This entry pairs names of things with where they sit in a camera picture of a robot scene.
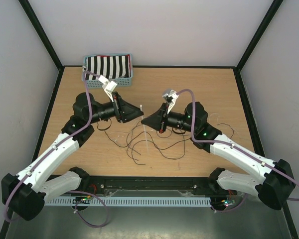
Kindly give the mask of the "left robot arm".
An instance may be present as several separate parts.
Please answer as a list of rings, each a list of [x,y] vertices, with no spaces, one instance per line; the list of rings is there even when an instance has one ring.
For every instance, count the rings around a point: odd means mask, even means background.
[[[126,123],[144,114],[117,92],[111,93],[109,102],[103,104],[90,93],[80,93],[72,108],[73,115],[54,142],[25,169],[15,176],[8,173],[1,181],[2,202],[26,221],[34,219],[47,202],[62,194],[72,190],[84,193],[89,189],[89,174],[78,167],[52,180],[49,177],[90,138],[93,123],[111,118]]]

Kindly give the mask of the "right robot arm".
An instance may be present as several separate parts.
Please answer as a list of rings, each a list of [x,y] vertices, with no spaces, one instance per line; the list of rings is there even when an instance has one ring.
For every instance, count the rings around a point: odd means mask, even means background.
[[[183,114],[168,108],[169,105],[163,103],[159,110],[144,118],[142,124],[160,133],[167,127],[193,133],[192,142],[197,148],[220,156],[245,171],[245,174],[238,174],[216,168],[208,178],[208,188],[212,193],[234,190],[256,196],[274,210],[284,206],[296,186],[288,162],[262,157],[235,143],[208,123],[208,113],[200,102],[189,103]]]

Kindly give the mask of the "white zip tie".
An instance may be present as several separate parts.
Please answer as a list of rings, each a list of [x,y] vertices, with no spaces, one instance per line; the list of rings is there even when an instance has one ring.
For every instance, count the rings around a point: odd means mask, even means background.
[[[142,104],[140,104],[140,110],[143,112],[143,106],[142,106]],[[145,134],[145,142],[146,142],[146,147],[147,147],[147,153],[149,153],[150,151],[149,151],[149,142],[148,142],[148,138],[147,138],[146,126],[143,123],[142,123],[142,126],[143,126],[144,134]]]

